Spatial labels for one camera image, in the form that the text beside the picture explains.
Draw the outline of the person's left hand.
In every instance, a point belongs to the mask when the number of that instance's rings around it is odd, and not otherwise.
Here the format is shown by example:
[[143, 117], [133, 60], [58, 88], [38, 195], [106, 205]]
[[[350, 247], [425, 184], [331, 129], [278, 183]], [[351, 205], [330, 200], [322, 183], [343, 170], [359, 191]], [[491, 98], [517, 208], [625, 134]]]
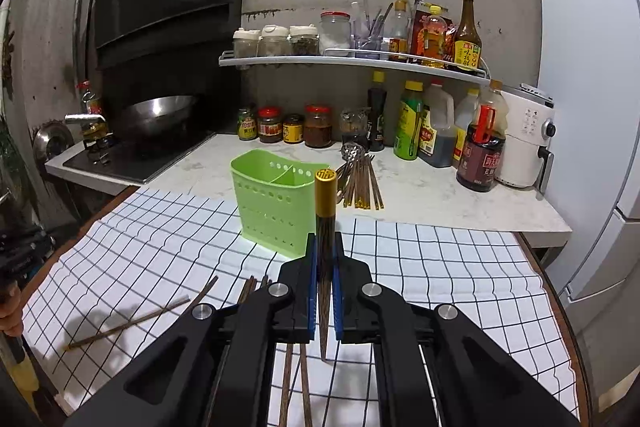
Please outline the person's left hand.
[[9, 337], [20, 337], [23, 329], [21, 289], [12, 282], [1, 288], [0, 331]]

